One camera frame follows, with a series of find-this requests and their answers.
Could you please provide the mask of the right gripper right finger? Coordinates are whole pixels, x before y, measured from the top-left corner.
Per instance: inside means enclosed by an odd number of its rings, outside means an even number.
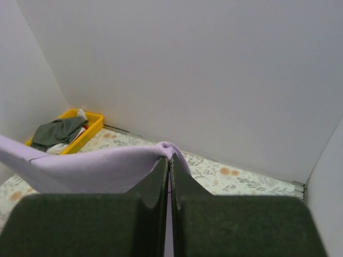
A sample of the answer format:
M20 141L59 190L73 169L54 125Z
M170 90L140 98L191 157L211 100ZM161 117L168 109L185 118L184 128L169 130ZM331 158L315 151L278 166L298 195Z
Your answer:
M169 173L175 256L327 256L302 200L213 195L177 156Z

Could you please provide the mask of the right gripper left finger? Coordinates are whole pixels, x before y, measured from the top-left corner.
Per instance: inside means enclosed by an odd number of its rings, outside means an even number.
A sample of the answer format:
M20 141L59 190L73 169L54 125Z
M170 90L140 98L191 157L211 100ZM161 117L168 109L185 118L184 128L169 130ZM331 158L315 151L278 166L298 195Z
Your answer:
M33 194L14 207L1 256L163 256L168 160L126 193Z

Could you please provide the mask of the purple t-shirt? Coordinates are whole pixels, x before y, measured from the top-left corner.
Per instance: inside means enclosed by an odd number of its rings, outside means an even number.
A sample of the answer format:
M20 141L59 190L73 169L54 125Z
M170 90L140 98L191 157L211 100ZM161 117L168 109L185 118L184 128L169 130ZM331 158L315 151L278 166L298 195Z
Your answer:
M146 177L161 157L187 162L170 142L53 155L1 136L1 162L40 193L124 193Z

